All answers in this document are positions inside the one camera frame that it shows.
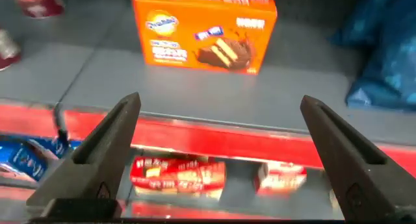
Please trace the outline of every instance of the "red can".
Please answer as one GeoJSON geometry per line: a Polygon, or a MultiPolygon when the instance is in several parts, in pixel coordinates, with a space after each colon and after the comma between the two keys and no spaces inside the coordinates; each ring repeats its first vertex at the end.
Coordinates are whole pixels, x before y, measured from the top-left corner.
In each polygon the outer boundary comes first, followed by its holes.
{"type": "Polygon", "coordinates": [[[23,13],[32,18],[57,16],[64,12],[62,0],[17,0],[23,13]]]}
{"type": "Polygon", "coordinates": [[[7,31],[0,29],[0,71],[8,68],[20,60],[20,48],[8,35],[7,31]]]}

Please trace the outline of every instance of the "ovaltine box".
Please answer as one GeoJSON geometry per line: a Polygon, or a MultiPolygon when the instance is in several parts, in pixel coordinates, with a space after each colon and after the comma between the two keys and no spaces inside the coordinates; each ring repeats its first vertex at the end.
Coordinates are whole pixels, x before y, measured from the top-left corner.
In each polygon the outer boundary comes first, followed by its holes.
{"type": "Polygon", "coordinates": [[[257,74],[277,18],[273,0],[133,0],[151,65],[257,74]]]}
{"type": "Polygon", "coordinates": [[[219,199],[226,182],[223,162],[136,157],[130,179],[136,193],[187,193],[219,199]]]}

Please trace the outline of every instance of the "red and white package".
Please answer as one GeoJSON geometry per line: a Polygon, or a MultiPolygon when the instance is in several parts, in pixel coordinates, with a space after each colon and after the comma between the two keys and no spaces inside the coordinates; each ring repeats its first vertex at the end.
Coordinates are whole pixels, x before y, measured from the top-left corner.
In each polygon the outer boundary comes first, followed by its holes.
{"type": "Polygon", "coordinates": [[[272,195],[296,191],[306,181],[306,169],[288,162],[263,163],[254,180],[257,194],[272,195]]]}
{"type": "Polygon", "coordinates": [[[137,193],[189,193],[219,199],[226,183],[223,162],[136,157],[130,180],[137,193]]]}
{"type": "Polygon", "coordinates": [[[16,0],[23,13],[32,18],[57,16],[64,12],[62,0],[16,0]]]}
{"type": "Polygon", "coordinates": [[[20,58],[19,46],[13,41],[6,30],[0,29],[0,71],[19,62],[20,58]]]}

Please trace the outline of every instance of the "red metal bar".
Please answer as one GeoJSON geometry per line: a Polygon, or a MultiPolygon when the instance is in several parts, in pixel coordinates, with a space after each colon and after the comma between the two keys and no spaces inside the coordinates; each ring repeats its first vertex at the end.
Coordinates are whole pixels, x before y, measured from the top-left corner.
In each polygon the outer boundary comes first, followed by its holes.
{"type": "Polygon", "coordinates": [[[0,131],[29,136],[57,135],[52,110],[19,105],[0,105],[0,131]]]}
{"type": "MultiPolygon", "coordinates": [[[[84,139],[103,119],[104,113],[68,110],[64,117],[70,136],[84,139]]],[[[252,160],[293,162],[322,168],[319,155],[309,136],[285,132],[259,132],[141,118],[137,122],[134,147],[178,151],[197,155],[252,160]]],[[[380,149],[416,177],[416,150],[410,147],[379,145],[380,149]]]]}
{"type": "Polygon", "coordinates": [[[133,217],[186,218],[186,219],[273,219],[266,216],[231,214],[223,211],[181,208],[172,205],[155,205],[144,202],[132,204],[133,217]]]}

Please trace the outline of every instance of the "orange snack box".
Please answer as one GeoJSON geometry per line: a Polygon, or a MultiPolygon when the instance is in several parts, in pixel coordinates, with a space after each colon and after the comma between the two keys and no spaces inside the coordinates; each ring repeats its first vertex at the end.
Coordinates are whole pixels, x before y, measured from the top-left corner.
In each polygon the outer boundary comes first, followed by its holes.
{"type": "Polygon", "coordinates": [[[274,0],[133,0],[150,65],[257,74],[277,18],[274,0]]]}

